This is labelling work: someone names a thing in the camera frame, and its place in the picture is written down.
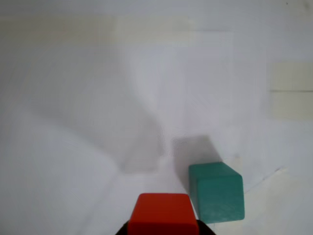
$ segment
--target white surface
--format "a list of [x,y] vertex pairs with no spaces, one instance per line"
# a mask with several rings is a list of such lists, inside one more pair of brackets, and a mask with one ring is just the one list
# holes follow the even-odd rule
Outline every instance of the white surface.
[[[247,212],[258,211],[256,218],[247,213],[239,222],[238,234],[306,235],[312,231],[308,218],[312,217],[313,125],[268,118],[267,91],[270,63],[312,62],[311,1],[56,0],[2,4],[0,11],[5,15],[183,16],[189,17],[195,30],[231,31],[232,66],[225,63],[226,70],[232,67],[230,122],[215,124],[215,116],[210,116],[209,123],[192,122],[190,116],[190,129],[198,131],[199,123],[206,125],[201,134],[208,135],[220,157],[243,175]],[[227,50],[228,45],[226,40],[220,48]],[[182,143],[183,150],[193,152],[200,143],[201,151],[193,152],[199,161],[203,161],[203,153],[211,152],[205,148],[206,137],[179,139],[185,134],[181,128],[184,123],[177,117],[183,113],[186,80],[170,74],[183,77],[188,73],[184,71],[186,63],[182,66],[177,58],[176,47],[145,47],[127,56],[125,48],[66,43],[58,48],[22,48],[7,47],[2,41],[0,49],[2,234],[114,234],[129,219],[139,193],[185,190],[179,175],[183,165],[176,169],[180,151],[176,154],[172,144]],[[216,74],[226,78],[227,73]],[[154,95],[159,94],[161,84],[162,99]],[[221,89],[224,97],[228,84],[212,85]],[[188,88],[191,93],[197,90],[196,84]],[[201,83],[199,89],[205,91]],[[218,108],[208,104],[203,110],[196,106],[200,118],[208,115],[206,108]],[[228,112],[227,103],[225,110],[221,114]],[[273,175],[279,168],[287,169],[282,180]],[[266,185],[273,180],[273,189],[282,188],[273,191],[262,186],[264,178]],[[299,186],[291,194],[286,188],[295,181],[300,183],[295,183]],[[253,190],[263,196],[250,198]],[[278,223],[264,219],[273,212],[281,219]],[[216,226],[218,234],[228,234],[227,226]]]

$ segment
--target green block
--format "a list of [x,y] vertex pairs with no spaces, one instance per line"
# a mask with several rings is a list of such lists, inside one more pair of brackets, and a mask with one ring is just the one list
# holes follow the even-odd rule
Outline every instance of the green block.
[[244,219],[242,176],[225,163],[190,165],[189,190],[198,217],[204,223]]

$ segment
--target teal cube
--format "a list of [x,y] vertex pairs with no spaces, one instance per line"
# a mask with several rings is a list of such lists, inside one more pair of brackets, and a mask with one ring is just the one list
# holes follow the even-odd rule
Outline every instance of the teal cube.
[[225,163],[189,166],[189,191],[198,218],[204,223],[245,217],[242,176]]

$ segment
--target red block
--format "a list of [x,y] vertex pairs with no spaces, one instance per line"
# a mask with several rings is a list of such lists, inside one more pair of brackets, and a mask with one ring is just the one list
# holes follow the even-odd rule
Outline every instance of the red block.
[[128,235],[199,235],[187,194],[144,193],[138,197]]

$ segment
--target cube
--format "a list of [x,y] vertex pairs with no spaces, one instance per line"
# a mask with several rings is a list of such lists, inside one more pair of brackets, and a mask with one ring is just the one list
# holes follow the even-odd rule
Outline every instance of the cube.
[[143,193],[127,227],[128,235],[199,235],[187,194]]
[[243,179],[226,164],[189,166],[189,190],[197,215],[204,223],[244,219]]

